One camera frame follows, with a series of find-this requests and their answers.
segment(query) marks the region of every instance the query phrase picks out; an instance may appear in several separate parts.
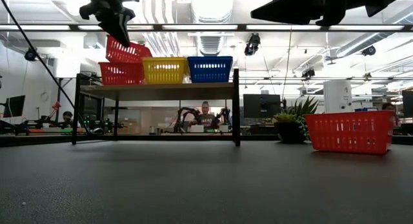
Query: potted plant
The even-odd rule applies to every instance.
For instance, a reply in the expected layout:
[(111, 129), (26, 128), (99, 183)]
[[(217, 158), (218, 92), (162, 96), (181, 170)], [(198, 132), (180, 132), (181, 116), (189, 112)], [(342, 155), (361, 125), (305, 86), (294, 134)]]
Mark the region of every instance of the potted plant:
[(310, 140), (304, 115), (316, 113), (318, 101), (313, 100), (314, 97), (308, 97), (304, 103), (301, 101), (297, 104), (296, 101), (294, 106), (274, 116), (274, 127), (283, 143), (302, 143)]

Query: gray table surface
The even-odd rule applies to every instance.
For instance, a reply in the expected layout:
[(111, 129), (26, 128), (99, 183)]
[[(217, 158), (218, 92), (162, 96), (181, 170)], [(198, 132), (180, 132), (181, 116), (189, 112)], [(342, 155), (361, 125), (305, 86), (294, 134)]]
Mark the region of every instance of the gray table surface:
[(241, 144), (0, 148), (0, 223), (413, 223), (410, 146)]

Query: wooden shelf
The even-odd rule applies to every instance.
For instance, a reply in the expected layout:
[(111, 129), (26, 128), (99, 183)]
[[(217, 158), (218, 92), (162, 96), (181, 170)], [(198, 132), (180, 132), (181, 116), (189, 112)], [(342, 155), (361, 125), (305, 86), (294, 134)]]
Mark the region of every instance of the wooden shelf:
[(81, 86), (86, 94), (119, 101), (177, 101), (232, 99), (233, 83), (190, 83), (179, 85)]

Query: plant pot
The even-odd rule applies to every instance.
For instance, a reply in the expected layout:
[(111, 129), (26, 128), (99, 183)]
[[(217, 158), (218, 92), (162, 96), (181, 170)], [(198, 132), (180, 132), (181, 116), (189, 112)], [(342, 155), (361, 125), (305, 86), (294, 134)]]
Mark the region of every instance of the plant pot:
[(300, 144), (305, 141), (305, 137), (300, 133), (300, 124), (296, 122), (290, 123), (274, 123), (278, 138), (283, 143)]

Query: yellow basket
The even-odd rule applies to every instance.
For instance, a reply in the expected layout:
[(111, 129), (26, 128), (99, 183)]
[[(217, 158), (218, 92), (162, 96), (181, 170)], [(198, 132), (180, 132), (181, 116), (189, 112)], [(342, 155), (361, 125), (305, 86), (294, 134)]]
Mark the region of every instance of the yellow basket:
[(149, 85), (180, 84), (189, 75), (184, 57), (144, 57), (145, 80)]

